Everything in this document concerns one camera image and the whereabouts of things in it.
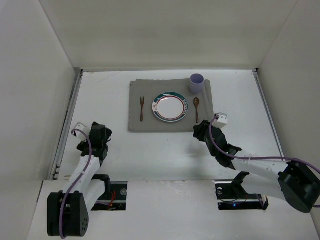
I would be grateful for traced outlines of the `brown wooden spoon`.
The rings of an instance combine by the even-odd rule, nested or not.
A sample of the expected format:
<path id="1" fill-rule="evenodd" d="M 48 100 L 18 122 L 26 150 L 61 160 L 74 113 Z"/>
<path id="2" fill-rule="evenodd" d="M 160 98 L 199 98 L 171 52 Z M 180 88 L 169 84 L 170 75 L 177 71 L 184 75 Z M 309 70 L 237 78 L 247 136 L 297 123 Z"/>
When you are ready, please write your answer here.
<path id="1" fill-rule="evenodd" d="M 200 100 L 198 97 L 195 97 L 193 99 L 193 105 L 195 107 L 195 119 L 196 119 L 196 123 L 199 123 L 199 111 L 198 111 L 198 107 L 199 107 L 199 104 L 200 104 Z"/>

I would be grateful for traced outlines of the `white plate green rim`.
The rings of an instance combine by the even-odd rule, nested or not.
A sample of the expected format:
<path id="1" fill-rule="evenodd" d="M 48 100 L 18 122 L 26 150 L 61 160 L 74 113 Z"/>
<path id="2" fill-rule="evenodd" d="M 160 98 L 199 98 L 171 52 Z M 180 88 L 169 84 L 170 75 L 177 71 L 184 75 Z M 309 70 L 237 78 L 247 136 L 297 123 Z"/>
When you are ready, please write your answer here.
<path id="1" fill-rule="evenodd" d="M 188 113 L 187 99 L 177 92 L 164 92 L 152 102 L 151 109 L 156 118 L 163 122 L 181 121 Z"/>

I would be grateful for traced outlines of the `brown wooden fork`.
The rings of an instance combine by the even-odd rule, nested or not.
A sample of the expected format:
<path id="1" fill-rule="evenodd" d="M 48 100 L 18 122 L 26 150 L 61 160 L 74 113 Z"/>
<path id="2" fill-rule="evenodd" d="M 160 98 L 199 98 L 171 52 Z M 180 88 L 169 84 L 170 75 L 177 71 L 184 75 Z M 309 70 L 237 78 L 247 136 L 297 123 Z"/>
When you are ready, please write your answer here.
<path id="1" fill-rule="evenodd" d="M 143 122 L 144 120 L 144 104 L 145 104 L 145 98 L 144 96 L 140 97 L 140 122 Z"/>

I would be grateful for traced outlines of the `purple plastic cup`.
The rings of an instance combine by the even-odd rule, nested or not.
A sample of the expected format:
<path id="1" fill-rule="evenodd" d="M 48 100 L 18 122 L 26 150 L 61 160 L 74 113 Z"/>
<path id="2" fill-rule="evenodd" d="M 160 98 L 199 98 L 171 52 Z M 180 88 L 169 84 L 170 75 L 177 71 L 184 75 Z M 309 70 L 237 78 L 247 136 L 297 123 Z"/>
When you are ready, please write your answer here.
<path id="1" fill-rule="evenodd" d="M 199 74 L 194 73 L 190 76 L 189 90 L 192 94 L 198 94 L 201 92 L 204 85 L 205 78 Z"/>

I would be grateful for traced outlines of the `grey cloth placemat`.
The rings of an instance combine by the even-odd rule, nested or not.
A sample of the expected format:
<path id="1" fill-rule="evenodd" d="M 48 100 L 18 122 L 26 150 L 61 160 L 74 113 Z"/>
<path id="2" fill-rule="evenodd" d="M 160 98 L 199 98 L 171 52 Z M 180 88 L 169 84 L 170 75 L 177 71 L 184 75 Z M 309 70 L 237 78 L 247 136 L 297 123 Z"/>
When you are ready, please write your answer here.
<path id="1" fill-rule="evenodd" d="M 148 80 L 137 79 L 129 84 L 128 130 L 135 133 L 188 133 L 193 132 L 196 123 L 194 98 L 199 98 L 199 122 L 212 120 L 214 117 L 212 88 L 209 80 L 204 81 L 201 92 L 192 94 L 189 89 L 190 80 Z M 188 102 L 188 113 L 180 121 L 164 122 L 152 111 L 152 102 L 160 94 L 176 92 L 184 96 Z M 140 122 L 140 98 L 144 96 L 143 122 Z"/>

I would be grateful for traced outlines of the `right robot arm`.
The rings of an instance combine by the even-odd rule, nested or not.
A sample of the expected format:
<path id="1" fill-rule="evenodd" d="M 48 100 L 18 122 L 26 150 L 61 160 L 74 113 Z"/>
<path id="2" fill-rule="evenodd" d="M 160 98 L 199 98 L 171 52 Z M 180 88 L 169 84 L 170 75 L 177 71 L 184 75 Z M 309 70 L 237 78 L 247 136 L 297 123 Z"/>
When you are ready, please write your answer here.
<path id="1" fill-rule="evenodd" d="M 284 156 L 253 156 L 227 142 L 220 128 L 203 120 L 193 136 L 204 142 L 210 155 L 223 167 L 239 171 L 232 181 L 237 191 L 269 195 L 286 201 L 302 213 L 310 213 L 320 197 L 319 168 L 304 160 Z"/>

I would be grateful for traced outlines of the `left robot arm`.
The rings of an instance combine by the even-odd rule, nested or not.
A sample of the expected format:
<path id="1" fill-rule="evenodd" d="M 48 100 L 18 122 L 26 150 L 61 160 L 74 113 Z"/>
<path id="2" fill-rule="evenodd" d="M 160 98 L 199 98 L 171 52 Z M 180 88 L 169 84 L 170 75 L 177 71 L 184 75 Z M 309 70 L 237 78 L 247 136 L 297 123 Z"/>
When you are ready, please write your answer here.
<path id="1" fill-rule="evenodd" d="M 91 128 L 77 123 L 71 133 L 81 139 L 79 163 L 67 184 L 47 198 L 47 234 L 61 239 L 84 237 L 90 211 L 101 196 L 111 192 L 109 175 L 97 172 L 107 157 L 112 131 L 93 122 Z"/>

